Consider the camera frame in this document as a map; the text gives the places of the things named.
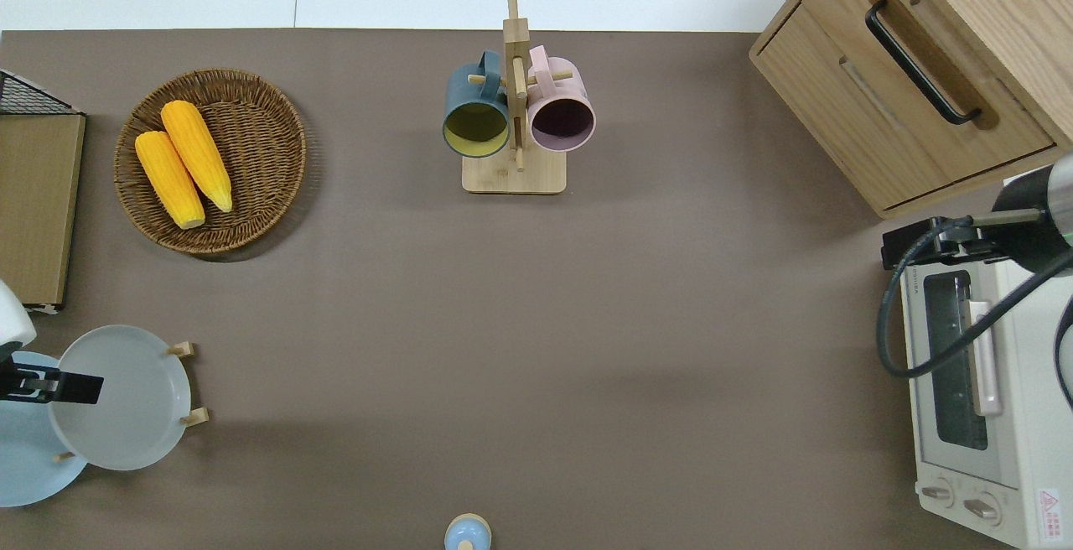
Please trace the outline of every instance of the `wicker tray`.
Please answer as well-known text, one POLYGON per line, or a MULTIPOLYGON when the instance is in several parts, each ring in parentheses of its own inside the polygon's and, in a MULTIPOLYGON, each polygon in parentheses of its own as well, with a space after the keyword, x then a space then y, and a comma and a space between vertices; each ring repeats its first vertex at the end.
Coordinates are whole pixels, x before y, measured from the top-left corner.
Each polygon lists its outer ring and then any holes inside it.
POLYGON ((188 255, 221 255, 264 236, 291 207, 306 169, 306 133, 282 91, 241 70, 188 72, 152 91, 134 108, 116 145, 119 203, 149 240, 188 255), (231 177, 234 210, 208 199, 205 223, 178 228, 161 206, 134 152, 144 131, 162 131, 160 110, 182 99, 201 110, 231 177))

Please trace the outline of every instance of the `wire basket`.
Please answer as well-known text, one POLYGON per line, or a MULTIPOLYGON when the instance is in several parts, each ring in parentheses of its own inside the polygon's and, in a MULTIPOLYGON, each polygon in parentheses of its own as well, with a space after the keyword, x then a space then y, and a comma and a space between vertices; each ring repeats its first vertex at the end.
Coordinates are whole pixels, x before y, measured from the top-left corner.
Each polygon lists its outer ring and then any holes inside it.
POLYGON ((0 70, 0 115, 82 114, 33 83, 0 70))
POLYGON ((282 91, 241 70, 195 70, 159 87, 131 113, 116 145, 115 184, 127 217, 149 240, 188 255, 218 256, 276 225, 305 169, 306 132, 282 91), (134 150, 137 135, 164 130, 160 110, 172 100, 197 106, 231 177, 234 209, 223 213, 206 202, 205 222, 196 228, 172 221, 134 150))

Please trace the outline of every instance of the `oven knob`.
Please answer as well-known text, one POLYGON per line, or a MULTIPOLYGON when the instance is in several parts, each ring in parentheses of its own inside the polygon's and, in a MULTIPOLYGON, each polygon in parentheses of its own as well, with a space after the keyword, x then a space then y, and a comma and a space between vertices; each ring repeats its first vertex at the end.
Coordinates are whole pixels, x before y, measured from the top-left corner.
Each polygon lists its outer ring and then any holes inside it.
POLYGON ((947 481, 942 477, 936 479, 935 485, 930 486, 925 486, 920 481, 917 481, 916 493, 925 497, 930 497, 937 501, 939 504, 942 504, 946 508, 950 508, 951 506, 954 505, 953 488, 951 488, 950 481, 947 481))
POLYGON ((973 512, 973 515, 991 525, 1002 522, 1002 511, 999 510, 999 503, 995 500, 994 495, 987 492, 981 493, 978 499, 966 500, 961 505, 965 506, 966 510, 973 512))

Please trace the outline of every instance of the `blue mug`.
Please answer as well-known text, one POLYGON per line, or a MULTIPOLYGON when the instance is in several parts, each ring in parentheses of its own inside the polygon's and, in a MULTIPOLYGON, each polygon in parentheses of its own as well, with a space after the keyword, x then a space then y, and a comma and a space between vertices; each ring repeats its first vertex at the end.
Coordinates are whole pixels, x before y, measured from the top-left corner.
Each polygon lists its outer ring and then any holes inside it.
POLYGON ((451 149, 467 158, 493 155, 506 145, 511 134, 506 90, 499 76, 499 54, 484 51, 481 61, 455 70, 447 80, 443 138, 451 149), (470 76, 483 76, 471 83, 470 76))

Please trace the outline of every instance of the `mug handle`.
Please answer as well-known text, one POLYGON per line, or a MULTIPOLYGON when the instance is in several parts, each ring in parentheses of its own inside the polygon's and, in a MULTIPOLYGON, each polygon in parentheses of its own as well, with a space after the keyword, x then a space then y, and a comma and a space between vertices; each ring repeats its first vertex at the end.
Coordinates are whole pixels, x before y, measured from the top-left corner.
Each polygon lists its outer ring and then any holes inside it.
POLYGON ((554 95, 555 79, 552 78, 552 62, 547 59, 547 49, 544 45, 536 45, 529 49, 529 58, 533 62, 533 76, 536 78, 541 95, 545 98, 554 95))
POLYGON ((484 76, 484 85, 481 87, 481 99, 494 101, 499 92, 499 54, 491 49, 485 49, 477 64, 481 74, 484 76))

